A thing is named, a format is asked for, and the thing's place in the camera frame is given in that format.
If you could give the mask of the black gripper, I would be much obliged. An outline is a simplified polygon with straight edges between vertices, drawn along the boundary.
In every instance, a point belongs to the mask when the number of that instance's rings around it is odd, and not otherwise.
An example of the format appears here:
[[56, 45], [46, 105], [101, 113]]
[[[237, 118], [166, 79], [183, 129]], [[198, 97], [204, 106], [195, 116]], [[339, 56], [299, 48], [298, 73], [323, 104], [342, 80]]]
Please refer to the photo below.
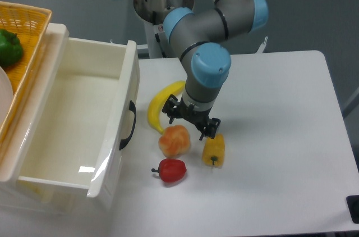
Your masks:
[[177, 97], [171, 94], [166, 100], [162, 112], [169, 117], [169, 124], [172, 124], [175, 119], [184, 119], [201, 132], [199, 140], [203, 138], [214, 139], [217, 129], [220, 125], [220, 119], [209, 118], [211, 108], [205, 111], [195, 110], [193, 105], [187, 106], [183, 99], [178, 101]]

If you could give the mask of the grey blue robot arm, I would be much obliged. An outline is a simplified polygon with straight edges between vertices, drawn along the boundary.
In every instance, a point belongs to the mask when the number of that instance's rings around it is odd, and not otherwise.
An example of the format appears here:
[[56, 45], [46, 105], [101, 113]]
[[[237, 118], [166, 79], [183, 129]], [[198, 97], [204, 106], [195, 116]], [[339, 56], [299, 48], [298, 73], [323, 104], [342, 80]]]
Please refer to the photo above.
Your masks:
[[202, 137], [214, 138], [220, 124], [209, 113], [226, 81], [231, 66], [221, 42], [263, 27], [269, 18], [266, 0], [213, 0], [214, 7], [201, 14], [184, 0], [140, 0], [137, 14], [146, 22], [161, 25], [187, 79], [181, 99], [165, 100], [163, 112], [170, 120], [184, 119]]

